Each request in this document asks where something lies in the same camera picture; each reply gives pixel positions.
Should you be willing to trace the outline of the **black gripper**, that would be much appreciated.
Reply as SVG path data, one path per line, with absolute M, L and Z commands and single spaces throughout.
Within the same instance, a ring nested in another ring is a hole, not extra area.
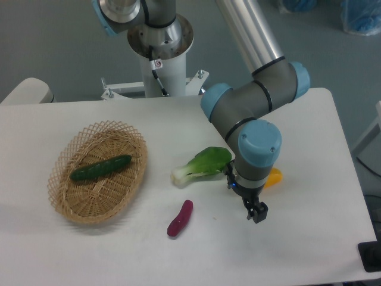
M 246 179 L 236 170 L 234 162 L 226 164 L 225 175 L 228 189 L 232 189 L 243 199 L 248 212 L 246 219 L 253 220 L 255 223 L 264 221 L 267 217 L 268 207 L 264 202 L 259 201 L 259 194 L 264 188 L 266 177 L 256 181 Z

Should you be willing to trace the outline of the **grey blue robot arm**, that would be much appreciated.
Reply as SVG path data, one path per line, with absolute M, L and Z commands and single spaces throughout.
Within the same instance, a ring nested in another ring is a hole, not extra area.
M 247 85 L 210 87 L 201 108 L 235 154 L 225 168 L 229 188 L 239 195 L 248 218 L 258 223 L 268 212 L 259 195 L 280 153 L 282 137 L 263 116 L 293 102 L 310 88 L 300 63 L 288 62 L 257 1 L 218 1 L 252 74 Z M 189 92 L 185 55 L 193 43 L 190 23 L 176 11 L 175 1 L 93 1 L 93 9 L 109 35 L 127 32 L 140 60 L 145 96 L 180 97 Z

